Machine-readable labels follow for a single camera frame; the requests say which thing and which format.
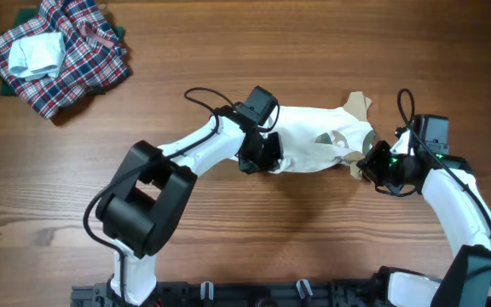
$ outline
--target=crumpled white cloth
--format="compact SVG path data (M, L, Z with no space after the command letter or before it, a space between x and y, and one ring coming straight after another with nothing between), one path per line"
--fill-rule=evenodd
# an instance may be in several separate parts
M60 32L42 33L13 42L9 52L9 73L32 81L49 75L58 77L66 57L64 37Z
M372 147L374 130L367 122L371 100L353 92L343 107L280 107L272 132L280 134L283 159L273 173L321 171L336 164L351 166L351 175L361 178L356 163ZM264 127L274 123L274 110Z

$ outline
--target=wood grain surface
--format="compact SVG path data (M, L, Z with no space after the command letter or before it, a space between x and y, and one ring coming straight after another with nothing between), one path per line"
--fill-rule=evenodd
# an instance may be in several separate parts
M0 34L36 4L0 1ZM390 142L408 87L417 113L451 119L451 152L470 161L491 208L491 1L126 0L104 15L127 30L132 77L54 123L0 96L0 306L68 306L72 285L109 277L112 254L83 231L84 208L133 143L205 123L182 98L193 86L239 101L260 84L282 105L324 108L362 90ZM160 281L295 281L391 265L442 277L451 259L420 196L377 194L347 167L247 176L225 161L200 178L156 271Z

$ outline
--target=red plaid fabric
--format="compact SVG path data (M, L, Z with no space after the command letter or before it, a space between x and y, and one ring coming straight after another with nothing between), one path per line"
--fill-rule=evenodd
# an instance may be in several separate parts
M82 27L113 46L82 35ZM59 76L26 82L11 75L9 51L13 42L44 32L61 32L64 36L66 58ZM0 76L37 113L49 119L60 107L71 105L88 91L130 76L130 69L120 59L125 52L94 0L43 0L36 18L0 37Z

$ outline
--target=black cable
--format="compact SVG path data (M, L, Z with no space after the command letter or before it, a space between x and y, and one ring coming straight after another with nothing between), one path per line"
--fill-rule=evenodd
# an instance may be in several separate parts
M193 87L192 89L188 89L185 92L185 98L189 99L190 101L193 101L193 102L196 102L196 103L199 103L199 104L203 104L203 102L197 101L196 99L187 96L188 93L190 93L192 91L196 91L196 90L203 90L203 91L208 91L210 93L216 94L217 96L220 96L222 99L224 99L225 101L227 101L228 104L230 105L230 107L233 107L234 106L234 103L230 99L228 99L228 97L226 97L222 92L220 92L218 90L206 88L206 87L203 87L203 86L197 86L197 87Z
M276 111L276 119L270 128L259 128L259 132L270 132L272 129L278 124L278 119L280 118L280 103L276 102L276 106L278 107L278 111Z
M475 204L477 204L478 209L482 213L482 216L484 217L484 220L486 221L486 224L488 225L488 229L490 230L490 236L491 236L491 219L490 219L490 216L488 215L488 212L486 211L486 208L484 208L484 206L482 205L482 202L471 191L471 189L469 188L469 185L463 183L452 171L450 171L450 169L446 165L444 165L435 156L435 154L433 152L431 152L431 150L427 147L427 145L425 145L425 143L418 136L418 134L416 134L416 132L413 131L412 126L410 125L410 121L412 120L412 117L410 119L407 119L407 117L405 116L405 113L402 109L401 96L402 96L403 92L406 92L408 94L408 96L410 97L410 102L412 105L413 114L414 114L414 98L413 98L413 94L408 89L402 89L399 91L399 94L397 94L397 106L399 107L399 113L401 114L401 117L402 117L403 121L405 122L405 125L407 126L408 130L410 131L411 136L413 136L416 139L416 141L418 141L419 145L425 150L425 152L427 154L429 154L429 156L433 160L435 160L437 162L437 164L439 164L439 166L441 166L441 168L443 170L445 170L453 180L455 180L458 183L458 185L463 189L463 191L466 192L473 199L473 201L475 201Z
M122 183L124 180L128 179L129 177L133 176L134 174L136 174L138 172L147 171L148 169L152 169L160 163L163 163L167 160L173 159L179 155L186 153L188 150L191 150L192 148L195 148L195 147L199 146L201 143L209 140L212 136L214 136L217 133L217 131L219 130L219 117L215 115L215 110L213 108L211 108L210 106L206 105L205 103L203 103L202 101L194 99L193 97L190 97L188 95L190 92L193 92L196 90L204 90L204 91L209 91L211 93L217 94L220 97L222 97L224 100L228 101L231 105L233 105L232 102L225 95L223 95L222 93L220 93L216 90L203 88L203 87L195 87L195 88L192 88L192 89L185 91L184 96L187 100L192 101L194 103L197 103L202 107L205 107L206 109L208 109L211 112L211 115L215 117L215 127L213 128L213 130L210 133L208 133L207 136L204 136L203 138L199 139L198 141L186 146L185 148L182 148L182 149L176 151L173 154L165 156L162 159L158 159L158 160L155 160L153 162L147 163L145 165L138 166L135 169L126 172L122 176L115 178L115 180L111 181L105 188L103 188L100 192L98 192L98 194L96 194L94 196L94 198L90 201L90 203L86 206L86 209L84 210L83 226L84 226L84 230L89 235L89 237L92 238L92 240L102 244L103 246L107 246L109 248L112 248L113 250L115 250L118 253L119 261L120 261L120 296L121 296L121 299L123 301L124 307L128 306L128 304L126 303L126 294L124 293L124 258L126 257L126 255L118 246L115 246L114 244L112 244L106 240L103 240L102 238L95 235L94 232L92 232L92 229L89 226L90 213L92 212L92 209L94 208L95 204L97 204L98 201L100 201L100 199L102 197L106 196L106 194L113 191L113 189L115 187L117 187L120 183Z

